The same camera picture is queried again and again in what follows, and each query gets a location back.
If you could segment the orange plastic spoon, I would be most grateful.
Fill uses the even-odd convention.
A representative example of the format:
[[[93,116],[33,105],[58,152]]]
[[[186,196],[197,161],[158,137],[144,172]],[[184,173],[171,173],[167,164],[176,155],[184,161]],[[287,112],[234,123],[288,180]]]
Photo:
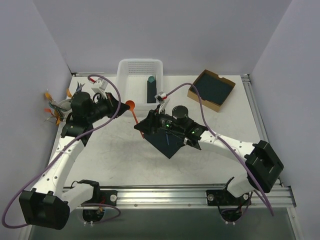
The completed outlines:
[[[129,110],[130,110],[131,113],[132,113],[132,116],[133,116],[133,118],[134,118],[134,120],[135,120],[135,123],[138,124],[139,121],[138,121],[138,119],[137,119],[137,117],[136,117],[136,114],[135,114],[135,106],[136,106],[135,102],[134,102],[133,100],[127,100],[127,101],[125,102],[125,104],[129,106]]]

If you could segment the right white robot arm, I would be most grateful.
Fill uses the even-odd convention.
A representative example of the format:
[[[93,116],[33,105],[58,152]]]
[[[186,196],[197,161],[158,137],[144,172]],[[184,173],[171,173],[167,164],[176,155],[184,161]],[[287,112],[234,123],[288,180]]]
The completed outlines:
[[[228,205],[234,204],[248,192],[257,190],[269,193],[284,169],[268,142],[246,142],[216,133],[191,119],[183,105],[174,107],[171,115],[160,112],[159,108],[150,110],[134,129],[145,136],[163,130],[181,139],[184,145],[214,152],[242,165],[245,173],[231,177],[221,193],[222,200]]]

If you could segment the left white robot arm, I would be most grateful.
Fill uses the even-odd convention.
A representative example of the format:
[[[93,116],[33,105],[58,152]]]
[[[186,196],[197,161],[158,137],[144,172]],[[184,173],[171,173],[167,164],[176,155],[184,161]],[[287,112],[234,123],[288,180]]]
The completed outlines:
[[[95,206],[101,201],[100,184],[80,180],[64,192],[65,182],[78,155],[86,147],[93,124],[104,117],[113,120],[130,109],[110,92],[94,101],[87,92],[77,92],[70,100],[70,113],[62,128],[57,149],[44,173],[31,190],[19,196],[20,207],[28,225],[61,230],[70,213],[83,203]]]

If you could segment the dark rolled napkin bundle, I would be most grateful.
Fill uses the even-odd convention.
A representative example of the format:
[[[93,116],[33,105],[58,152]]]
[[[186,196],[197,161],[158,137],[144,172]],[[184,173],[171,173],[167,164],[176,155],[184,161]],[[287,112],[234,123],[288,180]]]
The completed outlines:
[[[152,83],[147,81],[147,103],[156,103],[155,95],[157,94],[157,81]]]

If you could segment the brown cardboard napkin box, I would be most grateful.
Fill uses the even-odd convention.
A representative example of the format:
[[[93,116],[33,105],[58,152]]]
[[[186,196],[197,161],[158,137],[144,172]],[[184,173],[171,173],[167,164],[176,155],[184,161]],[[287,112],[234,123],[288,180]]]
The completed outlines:
[[[207,69],[196,78],[193,85],[198,90],[202,104],[217,113],[236,86],[233,81]]]

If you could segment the white utensil holder cup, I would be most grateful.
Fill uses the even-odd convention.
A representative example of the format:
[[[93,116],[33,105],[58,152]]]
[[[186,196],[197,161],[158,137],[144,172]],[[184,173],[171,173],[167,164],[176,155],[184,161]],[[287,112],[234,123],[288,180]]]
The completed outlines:
[[[71,99],[62,100],[57,104],[57,112],[61,118],[66,118],[71,112]]]

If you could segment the purple fork in cup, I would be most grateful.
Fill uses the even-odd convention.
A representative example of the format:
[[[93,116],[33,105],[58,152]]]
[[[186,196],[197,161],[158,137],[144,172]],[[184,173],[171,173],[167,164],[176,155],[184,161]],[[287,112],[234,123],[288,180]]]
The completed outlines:
[[[79,92],[82,92],[84,85],[85,85],[84,83],[77,82],[77,87],[75,89],[74,95]]]

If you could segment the aluminium frame rail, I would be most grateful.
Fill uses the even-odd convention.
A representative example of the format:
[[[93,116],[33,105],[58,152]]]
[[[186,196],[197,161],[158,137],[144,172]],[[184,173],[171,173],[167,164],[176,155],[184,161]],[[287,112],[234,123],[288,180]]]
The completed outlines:
[[[65,186],[59,190],[33,191],[49,194],[67,201],[70,209],[82,203],[104,202],[118,208],[235,208],[249,206],[263,208],[264,197],[258,191],[242,193],[234,197],[222,185],[142,185],[142,186],[100,186],[93,187],[88,183],[76,184],[73,187]]]

